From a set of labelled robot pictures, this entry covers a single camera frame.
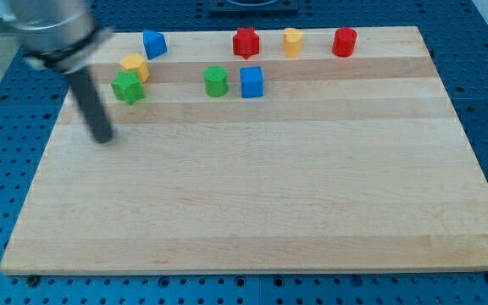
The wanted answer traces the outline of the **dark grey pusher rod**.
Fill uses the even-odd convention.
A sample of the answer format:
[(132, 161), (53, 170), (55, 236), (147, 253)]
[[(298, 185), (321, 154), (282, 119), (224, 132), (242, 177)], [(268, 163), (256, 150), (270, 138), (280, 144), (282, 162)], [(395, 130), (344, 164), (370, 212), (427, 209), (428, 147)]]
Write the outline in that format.
[(114, 137), (112, 125), (88, 68), (68, 73), (65, 78), (92, 138), (97, 143), (111, 141)]

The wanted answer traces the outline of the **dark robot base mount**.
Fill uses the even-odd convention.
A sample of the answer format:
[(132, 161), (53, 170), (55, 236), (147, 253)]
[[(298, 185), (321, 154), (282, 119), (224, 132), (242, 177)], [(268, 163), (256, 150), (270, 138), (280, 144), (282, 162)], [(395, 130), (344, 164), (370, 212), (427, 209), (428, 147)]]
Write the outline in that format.
[(298, 0), (213, 0), (208, 2), (210, 16), (240, 14), (297, 14)]

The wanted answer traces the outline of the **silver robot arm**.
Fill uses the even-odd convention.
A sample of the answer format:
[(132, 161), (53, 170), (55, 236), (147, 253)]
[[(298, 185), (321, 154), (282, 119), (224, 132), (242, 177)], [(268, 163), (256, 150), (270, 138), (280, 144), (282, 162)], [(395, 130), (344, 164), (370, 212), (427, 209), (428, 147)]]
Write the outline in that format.
[(64, 75), (92, 138), (111, 141), (112, 124), (88, 65), (112, 29), (83, 0), (6, 0), (5, 5), (3, 20), (19, 33), (26, 63)]

